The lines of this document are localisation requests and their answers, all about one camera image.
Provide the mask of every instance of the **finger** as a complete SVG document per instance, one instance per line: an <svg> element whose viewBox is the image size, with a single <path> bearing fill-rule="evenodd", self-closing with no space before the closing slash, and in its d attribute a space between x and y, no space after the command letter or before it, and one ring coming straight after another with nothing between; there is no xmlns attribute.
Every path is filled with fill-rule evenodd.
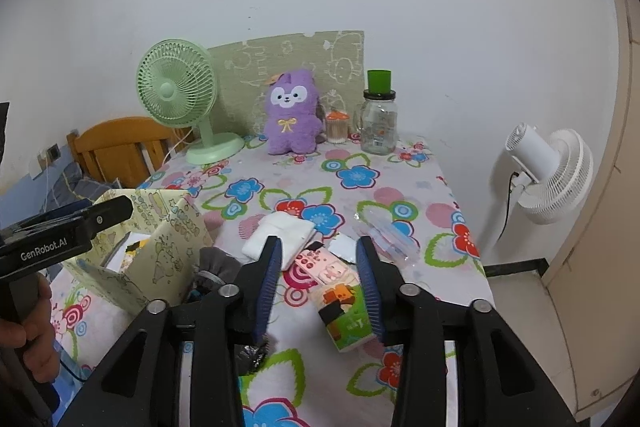
<svg viewBox="0 0 640 427"><path fill-rule="evenodd" d="M52 325L49 325L47 330L41 334L24 353L24 365L26 365L28 369L31 369L32 373L39 370L39 368L49 360L51 353L55 351L53 348L55 338L56 330L53 329Z"/></svg>
<svg viewBox="0 0 640 427"><path fill-rule="evenodd" d="M40 383L51 382L58 377L59 373L60 356L57 351L54 351L49 360L39 370L33 372L33 378Z"/></svg>
<svg viewBox="0 0 640 427"><path fill-rule="evenodd" d="M38 300L36 307L22 323L27 333L27 340L32 341L43 334L51 321L51 301L48 298Z"/></svg>
<svg viewBox="0 0 640 427"><path fill-rule="evenodd" d="M40 272L38 272L38 295L40 295L41 299L50 299L52 295L49 281Z"/></svg>
<svg viewBox="0 0 640 427"><path fill-rule="evenodd" d="M27 334L20 324L0 319L0 346L22 347L27 342Z"/></svg>

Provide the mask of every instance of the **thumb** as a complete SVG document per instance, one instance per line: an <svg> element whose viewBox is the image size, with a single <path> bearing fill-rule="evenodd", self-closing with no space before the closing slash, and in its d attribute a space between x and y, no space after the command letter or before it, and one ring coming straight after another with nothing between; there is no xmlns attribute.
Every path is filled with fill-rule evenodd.
<svg viewBox="0 0 640 427"><path fill-rule="evenodd" d="M20 324L0 319L0 346L22 347L27 342L27 333Z"/></svg>

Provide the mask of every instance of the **beige door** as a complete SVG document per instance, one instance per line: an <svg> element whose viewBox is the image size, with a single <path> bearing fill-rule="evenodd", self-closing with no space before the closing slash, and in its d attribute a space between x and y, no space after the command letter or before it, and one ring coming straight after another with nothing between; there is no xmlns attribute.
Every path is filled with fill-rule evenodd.
<svg viewBox="0 0 640 427"><path fill-rule="evenodd" d="M640 368L640 2L625 1L630 46L621 46L630 48L631 67L620 149L588 226L547 283L574 369L578 419L619 399Z"/></svg>

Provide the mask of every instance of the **yellow cartoon box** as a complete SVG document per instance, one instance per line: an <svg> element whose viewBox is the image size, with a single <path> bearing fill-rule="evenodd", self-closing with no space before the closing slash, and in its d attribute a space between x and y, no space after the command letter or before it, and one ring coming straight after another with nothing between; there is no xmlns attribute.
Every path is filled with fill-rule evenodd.
<svg viewBox="0 0 640 427"><path fill-rule="evenodd" d="M94 247L63 264L96 295L137 315L153 299L178 305L190 289L201 247L212 244L184 190L117 189L133 203L130 219L100 232Z"/></svg>

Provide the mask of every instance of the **fan base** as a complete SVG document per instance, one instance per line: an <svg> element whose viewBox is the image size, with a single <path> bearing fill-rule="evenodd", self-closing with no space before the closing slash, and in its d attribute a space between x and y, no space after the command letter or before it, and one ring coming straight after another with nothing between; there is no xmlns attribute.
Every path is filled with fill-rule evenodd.
<svg viewBox="0 0 640 427"><path fill-rule="evenodd" d="M193 142L187 149L187 161L192 165L217 163L233 156L244 147L244 140L232 132L213 135L213 143L204 146L202 140Z"/></svg>

